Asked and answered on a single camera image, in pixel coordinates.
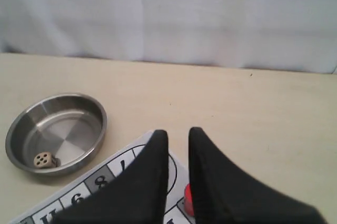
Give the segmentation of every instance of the gray square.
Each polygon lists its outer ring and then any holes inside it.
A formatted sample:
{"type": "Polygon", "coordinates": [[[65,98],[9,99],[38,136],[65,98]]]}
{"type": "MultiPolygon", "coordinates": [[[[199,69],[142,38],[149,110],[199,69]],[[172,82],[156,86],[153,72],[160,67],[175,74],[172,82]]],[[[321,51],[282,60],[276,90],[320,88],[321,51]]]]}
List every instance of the gray square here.
{"type": "Polygon", "coordinates": [[[19,224],[34,224],[32,217],[27,217],[26,219],[22,220],[19,224]]]}
{"type": "Polygon", "coordinates": [[[187,212],[185,212],[185,210],[184,210],[184,198],[182,198],[181,200],[178,201],[177,207],[183,213],[183,215],[185,216],[185,218],[187,220],[189,220],[189,222],[191,224],[195,224],[195,219],[192,216],[188,215],[187,212]]]}
{"type": "Polygon", "coordinates": [[[112,175],[109,168],[105,165],[84,180],[84,183],[88,187],[89,191],[94,193],[98,189],[110,183],[114,178],[114,175],[112,175]]]}

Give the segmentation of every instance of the bowl rim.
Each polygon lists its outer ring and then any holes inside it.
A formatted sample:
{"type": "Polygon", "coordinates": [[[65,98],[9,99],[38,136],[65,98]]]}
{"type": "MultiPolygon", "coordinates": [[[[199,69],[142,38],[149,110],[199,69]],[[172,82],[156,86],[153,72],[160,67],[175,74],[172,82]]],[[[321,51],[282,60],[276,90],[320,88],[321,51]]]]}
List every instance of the bowl rim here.
{"type": "Polygon", "coordinates": [[[5,150],[6,150],[6,154],[7,157],[9,158],[9,160],[11,161],[12,164],[14,164],[17,168],[30,172],[30,173],[34,173],[34,174],[51,174],[51,173],[58,173],[61,171],[65,171],[67,169],[69,169],[70,167],[82,162],[83,160],[85,160],[87,157],[89,157],[94,150],[96,149],[97,146],[101,145],[101,142],[104,140],[104,136],[105,136],[105,131],[106,131],[106,125],[107,125],[107,116],[106,116],[106,111],[104,110],[103,106],[101,105],[101,103],[99,103],[99,101],[89,95],[86,94],[82,94],[82,93],[61,93],[61,94],[55,94],[52,96],[48,96],[34,104],[32,104],[31,106],[27,107],[24,111],[22,111],[16,118],[15,120],[12,122],[11,126],[8,129],[7,135],[6,135],[6,140],[5,140],[5,150]],[[90,101],[92,101],[100,110],[101,114],[102,114],[102,129],[100,131],[99,136],[97,137],[95,143],[92,145],[92,147],[87,150],[83,155],[81,155],[80,157],[78,157],[77,159],[56,167],[56,168],[49,168],[49,169],[34,169],[34,168],[30,168],[26,165],[23,165],[21,162],[19,162],[13,154],[12,148],[11,148],[11,139],[13,136],[13,132],[17,127],[18,122],[22,119],[22,117],[28,113],[31,109],[41,105],[42,103],[55,99],[55,98],[60,98],[60,97],[66,97],[66,96],[74,96],[74,97],[81,97],[81,98],[85,98],[88,99],[90,101]]]}

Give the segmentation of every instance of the beige table surface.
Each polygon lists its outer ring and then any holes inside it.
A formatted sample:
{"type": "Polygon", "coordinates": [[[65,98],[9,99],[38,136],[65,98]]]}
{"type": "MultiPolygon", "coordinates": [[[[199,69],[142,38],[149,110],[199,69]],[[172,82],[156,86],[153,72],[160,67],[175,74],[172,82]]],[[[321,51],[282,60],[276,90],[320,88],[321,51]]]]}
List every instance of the beige table surface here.
{"type": "Polygon", "coordinates": [[[167,130],[170,148],[187,164],[192,126],[245,171],[337,223],[337,75],[0,54],[0,94],[0,223],[150,129],[167,130]],[[38,179],[10,163],[6,133],[27,106],[62,92],[98,99],[107,135],[82,170],[38,179]]]}

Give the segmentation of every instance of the board game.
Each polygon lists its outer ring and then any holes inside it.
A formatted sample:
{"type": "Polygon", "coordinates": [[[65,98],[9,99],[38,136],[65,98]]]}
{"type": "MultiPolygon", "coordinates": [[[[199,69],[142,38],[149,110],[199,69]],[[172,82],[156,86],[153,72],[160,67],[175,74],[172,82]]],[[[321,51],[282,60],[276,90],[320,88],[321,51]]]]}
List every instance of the board game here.
{"type": "MultiPolygon", "coordinates": [[[[12,220],[9,224],[48,224],[53,215],[72,204],[80,202],[111,182],[136,158],[151,138],[149,131],[133,143],[119,150],[105,161],[83,174],[31,210],[12,220]]],[[[168,161],[168,186],[165,224],[195,224],[193,217],[184,211],[184,189],[189,183],[187,169],[172,152],[168,161]]]]}

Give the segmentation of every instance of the wooden die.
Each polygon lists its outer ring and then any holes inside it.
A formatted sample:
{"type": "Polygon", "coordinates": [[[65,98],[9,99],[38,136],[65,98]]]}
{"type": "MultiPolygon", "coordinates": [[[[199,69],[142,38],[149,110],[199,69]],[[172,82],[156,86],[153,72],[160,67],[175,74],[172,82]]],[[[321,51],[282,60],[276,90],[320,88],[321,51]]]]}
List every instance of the wooden die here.
{"type": "Polygon", "coordinates": [[[34,166],[38,169],[54,168],[57,166],[57,159],[50,152],[42,152],[34,158],[34,166]]]}

